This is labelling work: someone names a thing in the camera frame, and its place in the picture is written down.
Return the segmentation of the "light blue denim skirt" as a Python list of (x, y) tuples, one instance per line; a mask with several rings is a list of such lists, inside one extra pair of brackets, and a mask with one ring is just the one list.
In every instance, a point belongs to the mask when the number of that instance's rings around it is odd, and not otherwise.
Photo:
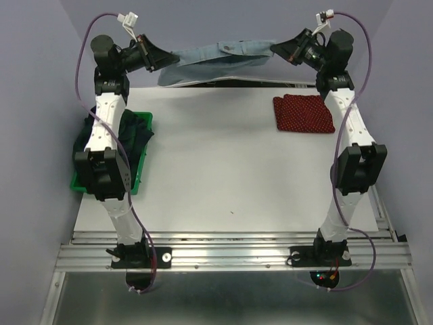
[(273, 57), (275, 40), (219, 41), (203, 47), (174, 51), (179, 61), (160, 71), (162, 87), (192, 81), (209, 81), (246, 68), (262, 66)]

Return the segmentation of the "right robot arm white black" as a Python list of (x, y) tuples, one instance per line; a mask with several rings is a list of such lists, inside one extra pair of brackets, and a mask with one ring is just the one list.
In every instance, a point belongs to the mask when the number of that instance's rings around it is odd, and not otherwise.
[(330, 169), (332, 201), (325, 221), (310, 246), (291, 246), (292, 267), (349, 266), (347, 232), (356, 207), (382, 170), (387, 148), (366, 129), (356, 104), (352, 79), (346, 69), (354, 39), (345, 30), (334, 31), (327, 43), (304, 29), (295, 38), (271, 46), (271, 51), (294, 66), (307, 64), (316, 71), (316, 89), (340, 124)]

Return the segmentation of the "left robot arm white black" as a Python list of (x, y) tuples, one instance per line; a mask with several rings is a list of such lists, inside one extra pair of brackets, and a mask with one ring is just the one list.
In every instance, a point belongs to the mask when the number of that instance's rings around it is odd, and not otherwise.
[(89, 140), (74, 155), (76, 172), (116, 230), (116, 247), (107, 251), (112, 267), (155, 268), (155, 249), (131, 203), (131, 168), (118, 133), (129, 96), (128, 73), (140, 68), (154, 72), (177, 63), (179, 57), (156, 47), (144, 34), (126, 48), (118, 48), (108, 35), (99, 35), (91, 41), (91, 50), (96, 63), (95, 117)]

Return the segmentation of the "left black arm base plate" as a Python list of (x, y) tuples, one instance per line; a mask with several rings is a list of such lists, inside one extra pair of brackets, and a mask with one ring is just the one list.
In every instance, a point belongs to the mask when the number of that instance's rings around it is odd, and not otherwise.
[[(156, 247), (156, 268), (170, 269), (173, 250), (169, 246)], [(111, 255), (112, 269), (150, 269), (153, 261), (153, 251), (140, 247), (126, 246), (123, 250), (117, 246), (113, 250), (106, 249)]]

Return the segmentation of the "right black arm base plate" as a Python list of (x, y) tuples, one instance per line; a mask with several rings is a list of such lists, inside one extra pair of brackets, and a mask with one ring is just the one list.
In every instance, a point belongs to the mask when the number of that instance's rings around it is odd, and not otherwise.
[(348, 250), (343, 253), (331, 251), (331, 252), (319, 252), (313, 246), (291, 246), (289, 248), (289, 256), (286, 259), (286, 264), (292, 267), (349, 267), (352, 265), (350, 257), (346, 259), (343, 257)]

